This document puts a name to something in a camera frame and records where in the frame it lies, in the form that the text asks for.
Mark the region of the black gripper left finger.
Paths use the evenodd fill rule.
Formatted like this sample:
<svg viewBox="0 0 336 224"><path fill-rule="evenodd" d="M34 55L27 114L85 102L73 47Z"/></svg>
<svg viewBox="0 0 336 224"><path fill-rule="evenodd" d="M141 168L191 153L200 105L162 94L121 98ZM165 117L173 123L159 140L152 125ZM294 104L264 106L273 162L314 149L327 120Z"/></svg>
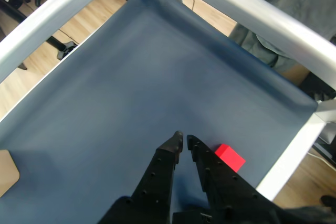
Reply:
<svg viewBox="0 0 336 224"><path fill-rule="evenodd" d="M99 223L169 223L173 176L183 149L177 131L160 145L131 196L116 200Z"/></svg>

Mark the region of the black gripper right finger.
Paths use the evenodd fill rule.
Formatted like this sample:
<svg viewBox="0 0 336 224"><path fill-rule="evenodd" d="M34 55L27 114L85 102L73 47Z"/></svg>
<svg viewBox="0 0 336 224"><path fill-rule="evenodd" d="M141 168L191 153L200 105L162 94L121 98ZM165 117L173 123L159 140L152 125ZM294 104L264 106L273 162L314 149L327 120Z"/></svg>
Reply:
<svg viewBox="0 0 336 224"><path fill-rule="evenodd" d="M335 223L335 214L324 207L278 207L194 135L187 136L187 148L197 166L214 223Z"/></svg>

